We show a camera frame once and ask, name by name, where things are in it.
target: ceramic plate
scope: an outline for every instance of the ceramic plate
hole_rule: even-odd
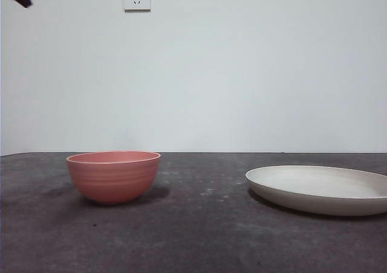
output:
[[[387,176],[337,167],[286,165],[250,170],[262,198],[284,207],[335,216],[387,212]]]

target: plate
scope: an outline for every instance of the plate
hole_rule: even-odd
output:
[[[387,176],[338,167],[283,165],[250,170],[262,198],[283,207],[334,216],[387,212]]]

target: ceramic bowl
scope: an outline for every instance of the ceramic bowl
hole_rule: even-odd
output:
[[[100,204],[112,205],[143,194],[156,177],[160,157],[154,152],[111,151],[77,154],[66,161],[80,193]]]

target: bowl rim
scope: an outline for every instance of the bowl rim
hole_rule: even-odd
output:
[[[100,154],[100,153],[106,153],[106,152],[141,152],[141,153],[150,153],[155,155],[153,158],[148,159],[142,159],[142,160],[133,160],[133,161],[116,161],[116,162],[93,162],[93,161],[76,161],[72,160],[70,158],[80,156],[80,155],[89,155],[89,154]],[[150,161],[160,158],[161,155],[157,152],[150,152],[150,151],[143,151],[143,150],[107,150],[107,151],[98,151],[98,152],[86,152],[86,153],[79,153],[70,155],[66,158],[66,161],[73,162],[73,163],[84,163],[84,164],[124,164],[124,163],[137,163],[137,162],[143,162],[143,161]]]

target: table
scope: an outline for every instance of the table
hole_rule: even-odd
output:
[[[162,153],[151,189],[113,207],[75,190],[72,154],[1,157],[3,273],[387,272],[387,214],[282,208],[244,177],[268,165],[387,174],[385,153]]]

